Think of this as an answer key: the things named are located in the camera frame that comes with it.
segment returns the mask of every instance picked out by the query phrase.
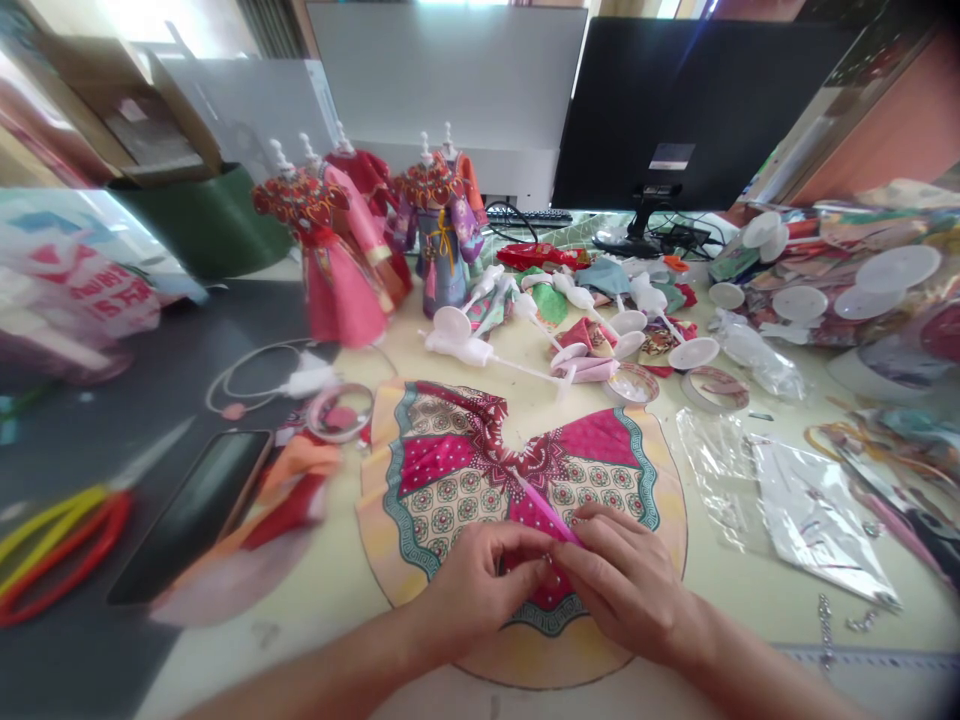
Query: red scissors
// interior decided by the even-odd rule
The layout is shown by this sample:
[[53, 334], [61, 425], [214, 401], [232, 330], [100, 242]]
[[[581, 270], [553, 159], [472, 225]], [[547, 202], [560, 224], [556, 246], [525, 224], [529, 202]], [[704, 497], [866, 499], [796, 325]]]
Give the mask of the red scissors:
[[[35, 515], [0, 541], [0, 563], [2, 563], [39, 530], [50, 526], [40, 542], [9, 577], [0, 580], [0, 628], [36, 617], [93, 572], [117, 544], [123, 533], [133, 504], [130, 489], [176, 444], [192, 422], [193, 418], [190, 418], [180, 423], [111, 481], [87, 488]], [[100, 509], [91, 516], [91, 511], [98, 505]], [[74, 528], [81, 523], [83, 524], [80, 529], [73, 532]], [[17, 601], [27, 590], [72, 555], [77, 548], [82, 547], [101, 527], [103, 534], [76, 570], [48, 594], [16, 610]]]

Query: green bucket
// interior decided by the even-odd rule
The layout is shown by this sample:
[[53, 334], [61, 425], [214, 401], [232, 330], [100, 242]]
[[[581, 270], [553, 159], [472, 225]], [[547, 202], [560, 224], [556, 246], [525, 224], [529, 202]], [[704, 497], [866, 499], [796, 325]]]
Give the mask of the green bucket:
[[252, 190], [253, 179], [237, 163], [202, 182], [144, 189], [121, 178], [107, 185], [190, 274], [206, 280], [263, 270], [290, 250], [287, 228], [253, 209]]

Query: hand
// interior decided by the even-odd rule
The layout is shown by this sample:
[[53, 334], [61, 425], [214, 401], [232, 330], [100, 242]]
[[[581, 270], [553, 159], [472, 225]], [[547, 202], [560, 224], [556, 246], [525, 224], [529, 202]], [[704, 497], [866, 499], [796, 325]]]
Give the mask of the hand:
[[[430, 653], [431, 664], [463, 657], [482, 638], [497, 632], [549, 576], [543, 556], [549, 535], [519, 523], [471, 523], [464, 527], [447, 559], [411, 605], [417, 642]], [[505, 552], [527, 560], [508, 575], [497, 576]]]
[[646, 526], [587, 503], [573, 531], [584, 548], [554, 543], [553, 561], [608, 638], [636, 655], [681, 671], [712, 656], [703, 601], [689, 592], [667, 548]]

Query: scissors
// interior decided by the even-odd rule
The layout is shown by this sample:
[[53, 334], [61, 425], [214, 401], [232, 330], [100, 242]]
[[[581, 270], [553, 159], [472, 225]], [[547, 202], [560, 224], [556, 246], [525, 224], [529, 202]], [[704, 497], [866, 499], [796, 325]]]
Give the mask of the scissors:
[[934, 515], [903, 500], [893, 485], [864, 465], [849, 450], [837, 452], [866, 483], [875, 496], [870, 509], [876, 513], [903, 545], [931, 565], [960, 590], [960, 533]]
[[[42, 528], [53, 523], [23, 562], [0, 581], [0, 628], [30, 620], [42, 613], [96, 568], [120, 539], [133, 504], [131, 488], [183, 437], [193, 418], [185, 420], [106, 483], [94, 485], [27, 520], [0, 541], [0, 564]], [[91, 511], [99, 511], [90, 516]], [[71, 534], [81, 521], [86, 520]], [[63, 562], [103, 528], [103, 534], [77, 568], [56, 588], [21, 610], [20, 597], [52, 568]]]

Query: keyboard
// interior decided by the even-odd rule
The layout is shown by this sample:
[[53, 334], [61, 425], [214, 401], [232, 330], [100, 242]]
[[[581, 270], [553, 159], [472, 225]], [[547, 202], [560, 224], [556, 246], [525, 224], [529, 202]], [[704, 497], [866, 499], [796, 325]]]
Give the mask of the keyboard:
[[[563, 228], [573, 225], [573, 215], [566, 210], [534, 210], [525, 212], [527, 221], [535, 228]], [[487, 219], [496, 227], [526, 227], [523, 220], [510, 208], [494, 206], [487, 210]]]

